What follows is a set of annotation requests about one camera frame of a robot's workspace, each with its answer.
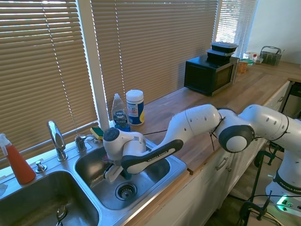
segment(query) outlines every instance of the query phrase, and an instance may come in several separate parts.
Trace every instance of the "dawn dish soap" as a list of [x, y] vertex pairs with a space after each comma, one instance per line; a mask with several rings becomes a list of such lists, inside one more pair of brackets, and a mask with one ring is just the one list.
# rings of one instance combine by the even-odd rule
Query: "dawn dish soap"
[[131, 130], [126, 107], [118, 93], [115, 93], [114, 95], [112, 119], [114, 121], [115, 128], [125, 132], [129, 132]]

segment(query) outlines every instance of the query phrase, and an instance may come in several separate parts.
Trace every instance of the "wooden countertop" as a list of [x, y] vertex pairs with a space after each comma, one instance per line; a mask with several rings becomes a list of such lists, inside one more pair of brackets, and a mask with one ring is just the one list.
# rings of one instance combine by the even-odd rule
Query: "wooden countertop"
[[[240, 113], [248, 105], [265, 104], [286, 83], [288, 78], [301, 81], [299, 65], [284, 62], [280, 62], [279, 66], [254, 65], [247, 73], [238, 74], [233, 86], [226, 88], [214, 97], [206, 97], [188, 88], [182, 88], [147, 104], [144, 107], [145, 123], [141, 126], [132, 127], [132, 130], [143, 134], [165, 130], [174, 114], [196, 105], [208, 103], [215, 107], [228, 107]], [[165, 132], [160, 132], [146, 137], [159, 144], [164, 136]], [[216, 139], [214, 140], [214, 147], [215, 150], [220, 147]], [[186, 143], [175, 156], [187, 164], [190, 175], [188, 172], [183, 173], [142, 211], [128, 221], [126, 226], [141, 226], [148, 222], [168, 200], [182, 190], [200, 172], [202, 167], [214, 157], [209, 134], [195, 137]]]

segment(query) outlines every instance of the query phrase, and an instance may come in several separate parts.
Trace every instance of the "green light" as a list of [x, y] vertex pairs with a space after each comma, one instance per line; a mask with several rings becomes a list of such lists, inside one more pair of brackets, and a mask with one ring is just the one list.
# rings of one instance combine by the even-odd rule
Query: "green light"
[[277, 205], [282, 205], [283, 201], [286, 199], [286, 195], [282, 196], [279, 201], [277, 202]]

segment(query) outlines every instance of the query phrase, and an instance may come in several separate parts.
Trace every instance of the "yellow sponge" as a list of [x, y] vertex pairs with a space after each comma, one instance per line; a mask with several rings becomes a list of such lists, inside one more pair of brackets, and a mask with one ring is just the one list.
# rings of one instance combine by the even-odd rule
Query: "yellow sponge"
[[99, 127], [91, 127], [90, 129], [91, 133], [96, 137], [98, 140], [103, 139], [103, 131]]

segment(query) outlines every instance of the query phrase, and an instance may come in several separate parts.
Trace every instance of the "bottle label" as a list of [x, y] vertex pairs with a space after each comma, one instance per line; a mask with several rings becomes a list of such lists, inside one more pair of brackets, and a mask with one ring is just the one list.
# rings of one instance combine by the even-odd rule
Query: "bottle label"
[[132, 125], [144, 123], [144, 102], [139, 104], [127, 103], [127, 113]]
[[113, 120], [116, 123], [116, 128], [118, 129], [128, 129], [129, 124], [127, 121], [127, 116], [123, 110], [116, 111], [113, 115]]
[[127, 104], [127, 113], [128, 116], [138, 117], [138, 105], [137, 104]]

